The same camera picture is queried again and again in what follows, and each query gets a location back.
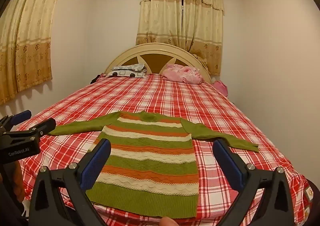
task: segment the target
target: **metal screw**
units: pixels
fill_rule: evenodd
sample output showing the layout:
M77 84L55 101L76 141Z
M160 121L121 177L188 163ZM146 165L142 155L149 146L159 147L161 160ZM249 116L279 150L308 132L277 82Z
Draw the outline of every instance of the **metal screw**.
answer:
M69 165L69 168L70 169L75 169L76 167L77 167L77 163L71 163L70 165Z
M248 168L249 170L255 170L255 169L256 169L256 167L254 166L254 164L247 164L247 168Z
M282 167L278 167L278 168L277 168L277 172L278 172L278 173L283 173L283 172L284 172L284 169L283 169Z
M47 171L47 167L46 167L46 166L43 166L43 167L40 168L40 172L43 173L43 172L45 172L45 171Z

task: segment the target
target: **blue gripper pad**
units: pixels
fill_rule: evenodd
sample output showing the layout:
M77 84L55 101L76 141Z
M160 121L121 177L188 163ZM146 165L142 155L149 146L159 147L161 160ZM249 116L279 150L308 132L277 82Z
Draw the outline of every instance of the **blue gripper pad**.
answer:
M77 172L80 177L80 187L83 191L93 187L110 153L110 141L101 139L98 145L96 145L91 152L86 153L80 160Z
M10 123L15 126L31 118L31 111L25 110L11 117Z
M223 139L215 140L212 150L231 188L238 192L242 191L247 171L241 157L238 154L232 153Z

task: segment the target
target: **hand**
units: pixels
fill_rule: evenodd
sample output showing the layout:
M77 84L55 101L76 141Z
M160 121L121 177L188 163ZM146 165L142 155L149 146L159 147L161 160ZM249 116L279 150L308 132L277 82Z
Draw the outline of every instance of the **hand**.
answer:
M19 161L15 161L15 169L13 173L13 184L12 189L17 197L17 200L21 203L25 198L25 191L23 186L23 176Z
M159 226L179 226L173 219L169 217L163 217L160 220Z

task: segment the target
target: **green sweater sleeve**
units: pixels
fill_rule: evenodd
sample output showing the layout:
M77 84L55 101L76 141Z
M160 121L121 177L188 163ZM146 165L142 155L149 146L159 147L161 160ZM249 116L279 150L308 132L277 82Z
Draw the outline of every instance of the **green sweater sleeve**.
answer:
M201 123L192 123L186 119L180 118L181 124L184 128L184 130L187 133L190 133L192 136L192 139L197 140L212 140L214 141L215 138L224 138L226 140L226 143L229 147L234 149L243 149L253 152L259 152L258 145L253 144L247 140L236 138L233 135L220 133L217 131L213 131L209 128L207 128L204 124Z
M65 125L56 126L49 134L52 136L60 136L90 131L102 131L105 125L112 124L119 116L120 111L117 111L88 121L74 121Z

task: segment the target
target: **orange stripe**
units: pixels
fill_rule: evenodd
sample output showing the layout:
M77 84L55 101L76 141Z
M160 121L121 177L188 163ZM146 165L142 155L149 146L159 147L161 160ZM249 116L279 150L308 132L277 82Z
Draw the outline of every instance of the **orange stripe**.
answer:
M94 141L94 144L98 145L99 142L100 142L100 139L96 138L96 140Z
M157 131L148 131L148 130L139 130L139 129L127 129L124 127L118 127L114 125L108 125L106 127L116 131L121 131L121 132L135 132L135 133L145 134L146 137L148 137L148 135L163 136L163 137L186 137L189 135L188 133L183 133L183 132L164 132L164 131L157 132Z
M143 121L140 117L131 115L131 114L129 114L129 113L121 113L120 117L121 117L121 118L126 118L126 119L141 120L141 121ZM177 120L172 120L172 119L167 119L167 118L161 118L161 119L158 120L158 122L180 124L180 118L176 118L176 119L177 119Z
M113 149L120 149L124 151L132 151L132 152L151 152L156 154L166 154L166 155L180 155L180 154L193 154L193 148L191 149L164 149L158 147L144 146L125 146L125 145L117 145L112 144Z
M102 168L102 173L110 173L110 174L119 174L127 177L132 177L135 179L143 180L149 179L158 183L198 183L199 177L198 174L189 174L189 175L163 175L154 173L151 171L138 171L138 170L130 170L120 167L114 167L111 165L105 165Z

